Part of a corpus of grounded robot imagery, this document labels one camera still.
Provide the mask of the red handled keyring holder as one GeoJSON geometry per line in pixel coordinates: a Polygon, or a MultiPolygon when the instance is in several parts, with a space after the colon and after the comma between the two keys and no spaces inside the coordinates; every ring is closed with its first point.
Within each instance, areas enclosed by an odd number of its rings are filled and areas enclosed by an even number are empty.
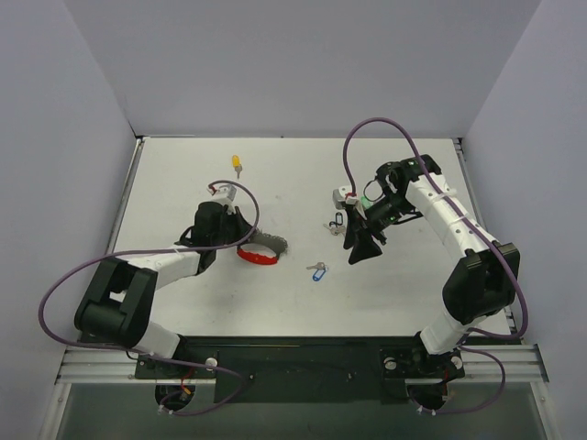
{"type": "Polygon", "coordinates": [[[237,255],[259,266],[272,266],[279,262],[288,251],[288,242],[281,236],[257,230],[246,242],[237,248],[237,255]]]}

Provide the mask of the blue tagged key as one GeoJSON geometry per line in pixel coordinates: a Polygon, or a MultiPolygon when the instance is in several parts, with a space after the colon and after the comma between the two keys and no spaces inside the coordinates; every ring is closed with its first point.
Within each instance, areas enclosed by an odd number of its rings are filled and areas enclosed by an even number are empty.
{"type": "Polygon", "coordinates": [[[318,261],[314,265],[308,266],[306,269],[312,271],[312,281],[314,282],[321,281],[328,271],[327,265],[322,261],[318,261]]]}

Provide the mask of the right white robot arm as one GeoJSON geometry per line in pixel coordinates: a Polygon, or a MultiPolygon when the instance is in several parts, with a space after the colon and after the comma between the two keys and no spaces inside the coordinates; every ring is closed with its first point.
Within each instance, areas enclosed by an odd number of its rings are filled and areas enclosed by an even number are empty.
{"type": "Polygon", "coordinates": [[[379,257],[385,229],[418,218],[426,219],[455,263],[442,289],[440,315],[420,332],[422,345],[409,354],[412,369],[429,375],[475,325],[514,301],[520,254],[478,224],[430,156],[387,162],[375,181],[382,198],[369,207],[348,187],[333,191],[334,205],[347,215],[343,247],[349,264],[379,257]]]}

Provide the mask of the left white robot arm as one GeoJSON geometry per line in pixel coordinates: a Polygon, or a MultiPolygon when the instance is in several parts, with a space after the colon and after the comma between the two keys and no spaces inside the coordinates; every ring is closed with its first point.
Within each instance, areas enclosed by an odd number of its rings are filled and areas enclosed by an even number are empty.
{"type": "Polygon", "coordinates": [[[156,356],[166,376],[181,376],[189,359],[182,337],[150,320],[156,291],[197,276],[216,260],[219,249],[245,243],[257,232],[231,203],[198,205],[194,223],[161,253],[100,262],[74,316],[74,326],[125,349],[156,356]]]}

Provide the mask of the black carabiner key bunch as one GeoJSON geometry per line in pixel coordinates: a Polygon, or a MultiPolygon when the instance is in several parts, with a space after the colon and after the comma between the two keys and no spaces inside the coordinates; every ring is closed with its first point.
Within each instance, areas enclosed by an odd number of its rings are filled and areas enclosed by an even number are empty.
{"type": "Polygon", "coordinates": [[[323,224],[329,233],[335,237],[343,237],[346,235],[346,226],[344,224],[343,214],[336,212],[334,219],[329,221],[327,224],[323,224]]]}

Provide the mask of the green tagged key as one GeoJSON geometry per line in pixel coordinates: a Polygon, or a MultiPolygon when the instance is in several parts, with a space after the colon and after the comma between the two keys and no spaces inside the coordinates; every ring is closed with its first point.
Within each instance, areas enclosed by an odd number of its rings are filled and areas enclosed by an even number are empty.
{"type": "Polygon", "coordinates": [[[372,202],[367,197],[361,196],[360,201],[364,211],[372,207],[372,202]]]}

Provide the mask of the yellow tagged key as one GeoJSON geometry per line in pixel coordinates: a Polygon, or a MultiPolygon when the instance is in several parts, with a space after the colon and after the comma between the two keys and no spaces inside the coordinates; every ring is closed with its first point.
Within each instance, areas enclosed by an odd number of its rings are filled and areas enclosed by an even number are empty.
{"type": "Polygon", "coordinates": [[[240,158],[238,155],[232,156],[232,166],[233,166],[235,173],[237,174],[237,178],[239,179],[240,173],[242,172],[242,165],[241,165],[240,158]]]}

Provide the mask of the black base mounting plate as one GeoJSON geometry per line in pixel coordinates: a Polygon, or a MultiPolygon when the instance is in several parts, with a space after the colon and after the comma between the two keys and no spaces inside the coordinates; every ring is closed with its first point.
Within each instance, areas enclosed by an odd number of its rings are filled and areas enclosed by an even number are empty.
{"type": "Polygon", "coordinates": [[[215,402],[400,403],[437,408],[464,377],[460,352],[430,355],[414,336],[189,336],[182,365],[140,357],[140,380],[214,380],[215,402]]]}

